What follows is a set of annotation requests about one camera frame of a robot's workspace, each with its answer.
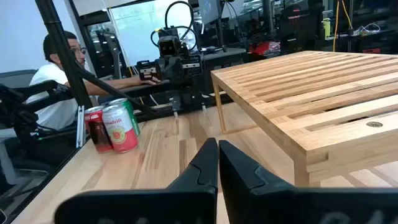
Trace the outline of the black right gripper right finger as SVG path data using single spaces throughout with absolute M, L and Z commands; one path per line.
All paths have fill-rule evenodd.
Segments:
M 230 224 L 398 224 L 398 188 L 296 187 L 228 141 L 219 148 Z

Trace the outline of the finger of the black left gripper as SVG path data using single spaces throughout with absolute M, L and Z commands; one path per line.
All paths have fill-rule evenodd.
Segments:
M 193 77 L 202 74 L 202 58 L 200 55 L 191 55 L 182 59 L 183 74 L 185 77 Z
M 149 61 L 141 60 L 136 64 L 137 71 L 139 72 L 139 77 L 141 81 L 153 81 L 154 79 L 160 80 L 158 71 L 158 60 Z

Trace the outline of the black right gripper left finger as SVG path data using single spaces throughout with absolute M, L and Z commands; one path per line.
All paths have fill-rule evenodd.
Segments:
M 208 138 L 164 189 L 105 190 L 62 202 L 54 224 L 215 224 L 218 144 Z

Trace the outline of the red Coca-Cola can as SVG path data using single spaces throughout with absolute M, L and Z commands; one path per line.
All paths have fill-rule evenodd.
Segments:
M 104 106 L 95 106 L 85 110 L 84 120 L 91 140 L 98 153 L 109 152 L 113 150 L 110 138 L 103 123 Z

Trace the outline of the wooden slatted shelf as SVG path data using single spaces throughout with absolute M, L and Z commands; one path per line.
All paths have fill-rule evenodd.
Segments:
M 398 187 L 398 55 L 303 51 L 211 78 L 293 160 L 295 185 Z

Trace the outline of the whiteboard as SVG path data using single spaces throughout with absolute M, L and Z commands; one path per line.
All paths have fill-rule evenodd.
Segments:
M 159 49 L 153 45 L 159 36 L 152 32 L 164 28 L 165 20 L 168 26 L 178 27 L 179 37 L 188 47 L 194 46 L 195 36 L 186 30 L 191 20 L 188 6 L 178 3 L 167 10 L 175 1 L 153 0 L 110 9 L 111 21 L 129 65 L 159 58 Z

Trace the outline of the computer monitor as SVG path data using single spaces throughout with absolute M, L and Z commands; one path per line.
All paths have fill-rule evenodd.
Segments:
M 209 24 L 221 19 L 224 0 L 198 0 L 202 23 Z

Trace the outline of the red plastic package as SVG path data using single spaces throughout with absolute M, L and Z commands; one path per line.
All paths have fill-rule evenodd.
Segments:
M 249 53 L 262 56 L 277 55 L 280 54 L 280 43 L 273 40 L 267 40 L 251 44 L 249 46 Z

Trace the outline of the silver aluminium plate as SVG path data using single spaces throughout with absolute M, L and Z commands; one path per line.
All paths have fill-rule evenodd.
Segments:
M 77 125 L 76 125 L 76 148 L 81 148 L 86 141 L 86 129 L 84 122 L 84 110 L 85 106 L 81 105 L 78 107 Z

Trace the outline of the person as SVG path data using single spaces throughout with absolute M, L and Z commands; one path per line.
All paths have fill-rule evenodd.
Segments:
M 81 47 L 75 34 L 65 31 L 65 37 L 68 40 L 70 50 L 74 53 L 78 63 L 85 65 L 85 50 Z M 49 35 L 45 36 L 43 41 L 43 50 L 45 59 L 49 62 L 41 66 L 32 77 L 30 84 L 35 85 L 49 80 L 53 80 L 59 84 L 70 86 L 68 78 L 63 70 L 60 58 L 55 48 L 55 42 Z M 142 84 L 156 85 L 160 80 L 156 77 L 150 80 L 141 80 L 138 75 L 131 78 L 124 78 L 119 80 L 106 80 L 105 83 L 111 87 L 121 90 L 127 87 L 139 86 Z M 75 99 L 59 101 L 55 104 L 47 106 L 38 110 L 37 124 L 46 128 L 60 130 L 72 124 L 75 120 L 75 114 L 78 109 L 78 104 Z

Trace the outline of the black electronics case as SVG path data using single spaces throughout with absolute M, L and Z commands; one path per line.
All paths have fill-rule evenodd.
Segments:
M 325 40 L 321 4 L 301 9 L 297 4 L 282 10 L 279 19 L 280 49 L 283 54 L 319 50 Z

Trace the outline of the grey office chair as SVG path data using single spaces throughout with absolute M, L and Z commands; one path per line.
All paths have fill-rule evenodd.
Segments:
M 0 73 L 0 84 L 9 88 L 28 87 L 37 70 L 18 70 L 13 72 Z

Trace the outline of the yellow green bottle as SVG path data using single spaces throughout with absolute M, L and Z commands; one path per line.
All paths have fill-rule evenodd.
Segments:
M 330 19 L 329 18 L 324 18 L 323 19 L 323 29 L 325 31 L 325 40 L 330 36 L 331 34 L 331 24 L 330 24 Z

